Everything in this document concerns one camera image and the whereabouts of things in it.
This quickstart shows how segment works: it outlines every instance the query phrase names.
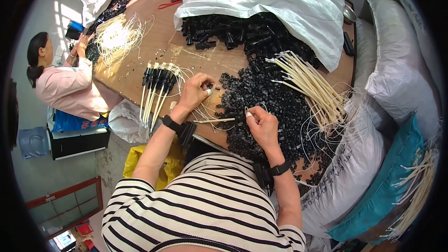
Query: blue container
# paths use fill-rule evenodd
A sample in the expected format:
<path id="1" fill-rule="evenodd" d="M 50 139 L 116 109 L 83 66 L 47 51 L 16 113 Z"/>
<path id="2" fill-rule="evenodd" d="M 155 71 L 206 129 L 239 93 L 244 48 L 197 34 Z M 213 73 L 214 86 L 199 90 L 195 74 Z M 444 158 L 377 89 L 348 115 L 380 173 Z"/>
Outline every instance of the blue container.
<path id="1" fill-rule="evenodd" d="M 84 27 L 82 26 L 82 24 L 80 24 L 78 22 L 75 22 L 75 21 L 70 21 L 68 27 L 72 28 L 72 29 L 74 29 L 76 31 L 79 31 L 79 32 L 83 32 L 84 31 Z"/>
<path id="2" fill-rule="evenodd" d="M 42 157 L 50 151 L 47 129 L 38 126 L 29 130 L 19 130 L 19 146 L 24 159 Z"/>

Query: blue plastic bag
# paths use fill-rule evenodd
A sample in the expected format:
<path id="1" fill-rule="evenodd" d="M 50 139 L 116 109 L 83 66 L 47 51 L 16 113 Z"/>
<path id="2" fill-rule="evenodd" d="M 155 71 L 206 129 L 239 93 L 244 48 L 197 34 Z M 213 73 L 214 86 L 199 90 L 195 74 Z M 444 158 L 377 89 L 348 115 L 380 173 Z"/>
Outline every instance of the blue plastic bag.
<path id="1" fill-rule="evenodd" d="M 103 116 L 99 116 L 98 120 L 89 121 L 56 109 L 55 124 L 52 132 L 79 131 L 93 127 L 109 128 L 108 119 Z"/>

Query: red cord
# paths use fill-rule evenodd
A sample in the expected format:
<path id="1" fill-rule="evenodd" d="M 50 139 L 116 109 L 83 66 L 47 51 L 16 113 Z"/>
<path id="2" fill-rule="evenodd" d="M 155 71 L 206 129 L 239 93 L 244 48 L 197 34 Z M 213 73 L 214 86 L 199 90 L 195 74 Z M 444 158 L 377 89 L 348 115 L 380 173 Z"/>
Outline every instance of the red cord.
<path id="1" fill-rule="evenodd" d="M 163 8 L 168 7 L 168 6 L 172 6 L 172 5 L 175 5 L 177 3 L 181 3 L 181 2 L 182 2 L 182 0 L 178 0 L 178 1 L 175 1 L 175 2 L 171 2 L 171 3 L 164 3 L 164 4 L 160 4 L 159 7 L 157 7 L 157 8 L 158 9 L 163 9 Z"/>

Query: light switch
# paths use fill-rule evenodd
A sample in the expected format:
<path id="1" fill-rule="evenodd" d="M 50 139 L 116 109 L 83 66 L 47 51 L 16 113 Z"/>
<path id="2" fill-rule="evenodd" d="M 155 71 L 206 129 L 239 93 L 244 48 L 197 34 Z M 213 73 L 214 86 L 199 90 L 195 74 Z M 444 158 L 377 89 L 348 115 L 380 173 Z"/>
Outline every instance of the light switch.
<path id="1" fill-rule="evenodd" d="M 58 67 L 60 65 L 60 57 L 54 56 L 52 65 Z"/>
<path id="2" fill-rule="evenodd" d="M 61 57 L 62 53 L 64 53 L 64 50 L 60 46 L 58 46 L 57 49 L 56 49 L 55 56 Z"/>

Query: woman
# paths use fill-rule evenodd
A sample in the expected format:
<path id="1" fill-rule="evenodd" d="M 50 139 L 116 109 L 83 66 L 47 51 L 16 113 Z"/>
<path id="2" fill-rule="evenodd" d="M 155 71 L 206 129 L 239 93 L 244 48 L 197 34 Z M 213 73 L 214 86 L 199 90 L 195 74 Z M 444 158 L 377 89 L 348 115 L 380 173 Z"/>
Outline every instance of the woman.
<path id="1" fill-rule="evenodd" d="M 172 121 L 181 124 L 208 96 L 203 85 L 210 81 L 210 76 L 199 73 L 185 82 L 179 103 L 169 114 Z M 277 141 L 277 118 L 260 106 L 248 111 L 246 122 L 270 166 L 285 163 Z M 101 231 L 111 251 L 305 251 L 300 193 L 288 167 L 274 176 L 278 217 L 250 160 L 220 152 L 193 159 L 180 176 L 155 192 L 174 134 L 161 125 L 132 178 L 115 187 Z"/>
<path id="2" fill-rule="evenodd" d="M 91 37 L 81 35 L 62 67 L 50 66 L 53 46 L 48 33 L 40 32 L 28 46 L 26 76 L 45 104 L 71 115 L 95 121 L 123 100 L 100 82 L 92 81 L 92 62 L 86 59 Z M 72 67 L 78 54 L 79 65 Z"/>

